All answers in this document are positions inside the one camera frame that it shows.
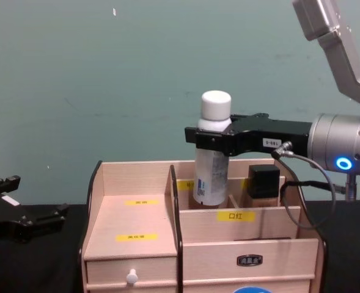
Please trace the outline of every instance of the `wooden organizer box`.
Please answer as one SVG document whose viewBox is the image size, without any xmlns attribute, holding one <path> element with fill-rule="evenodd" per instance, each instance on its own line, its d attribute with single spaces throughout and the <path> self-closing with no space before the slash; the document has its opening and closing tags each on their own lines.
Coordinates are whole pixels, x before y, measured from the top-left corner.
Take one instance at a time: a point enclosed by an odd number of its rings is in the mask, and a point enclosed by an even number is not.
<svg viewBox="0 0 360 293">
<path fill-rule="evenodd" d="M 228 200 L 214 209 L 193 201 L 193 161 L 99 163 L 89 187 L 89 223 L 80 251 L 89 293 L 318 293 L 325 242 L 283 206 L 242 208 L 250 165 L 274 164 L 281 184 L 295 174 L 273 159 L 231 160 Z M 287 189 L 296 219 L 308 225 L 301 189 Z M 239 266 L 239 256 L 262 263 Z M 138 281 L 127 283 L 134 269 Z"/>
</svg>

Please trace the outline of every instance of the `yellow sticker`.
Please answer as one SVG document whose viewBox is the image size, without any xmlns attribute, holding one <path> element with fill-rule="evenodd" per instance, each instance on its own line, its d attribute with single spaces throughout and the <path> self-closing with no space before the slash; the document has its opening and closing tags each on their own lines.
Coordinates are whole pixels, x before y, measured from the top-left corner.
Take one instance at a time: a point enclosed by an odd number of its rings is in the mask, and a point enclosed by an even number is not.
<svg viewBox="0 0 360 293">
<path fill-rule="evenodd" d="M 255 212 L 221 211 L 217 212 L 216 218 L 219 222 L 254 222 Z"/>
<path fill-rule="evenodd" d="M 136 206 L 136 205 L 144 205 L 144 204 L 158 204 L 158 200 L 126 200 L 126 206 Z"/>
<path fill-rule="evenodd" d="M 248 182 L 249 180 L 247 178 L 241 180 L 242 189 L 248 188 Z"/>
<path fill-rule="evenodd" d="M 143 241 L 143 240 L 157 240 L 157 234 L 131 234 L 131 235 L 117 235 L 116 241 Z"/>
<path fill-rule="evenodd" d="M 193 187 L 194 187 L 194 181 L 193 180 L 177 181 L 177 189 L 178 189 L 178 191 L 193 190 Z"/>
</svg>

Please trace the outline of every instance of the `teal wall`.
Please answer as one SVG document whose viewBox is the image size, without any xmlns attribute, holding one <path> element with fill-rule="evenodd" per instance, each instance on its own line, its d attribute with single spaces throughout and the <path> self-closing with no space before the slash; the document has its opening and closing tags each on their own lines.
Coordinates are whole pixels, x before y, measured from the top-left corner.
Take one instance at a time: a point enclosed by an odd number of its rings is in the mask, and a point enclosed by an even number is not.
<svg viewBox="0 0 360 293">
<path fill-rule="evenodd" d="M 339 4 L 360 52 L 360 1 Z M 99 159 L 192 159 L 183 128 L 210 89 L 238 114 L 360 114 L 290 0 L 0 0 L 0 176 L 24 204 L 84 202 Z"/>
</svg>

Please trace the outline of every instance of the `white knob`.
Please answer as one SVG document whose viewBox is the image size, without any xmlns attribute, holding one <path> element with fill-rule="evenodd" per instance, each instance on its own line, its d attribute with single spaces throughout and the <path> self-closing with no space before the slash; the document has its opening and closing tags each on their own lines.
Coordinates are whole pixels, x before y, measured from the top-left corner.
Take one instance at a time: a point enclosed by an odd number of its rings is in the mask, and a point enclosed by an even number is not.
<svg viewBox="0 0 360 293">
<path fill-rule="evenodd" d="M 127 283 L 134 285 L 138 281 L 138 275 L 134 269 L 130 270 L 130 273 L 127 275 Z"/>
</svg>

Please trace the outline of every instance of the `black table surface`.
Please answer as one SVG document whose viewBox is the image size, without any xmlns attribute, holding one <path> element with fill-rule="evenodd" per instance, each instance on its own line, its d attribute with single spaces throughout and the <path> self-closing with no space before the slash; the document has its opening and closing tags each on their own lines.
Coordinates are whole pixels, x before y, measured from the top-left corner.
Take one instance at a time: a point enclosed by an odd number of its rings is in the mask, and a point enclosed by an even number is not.
<svg viewBox="0 0 360 293">
<path fill-rule="evenodd" d="M 323 218 L 329 203 L 307 203 L 314 220 Z M 33 214 L 53 206 L 26 206 Z M 0 241 L 0 293 L 82 293 L 78 247 L 87 220 L 86 206 L 70 206 L 63 230 L 26 244 Z M 338 202 L 332 220 L 322 228 L 329 255 L 325 293 L 360 292 L 360 201 Z"/>
</svg>

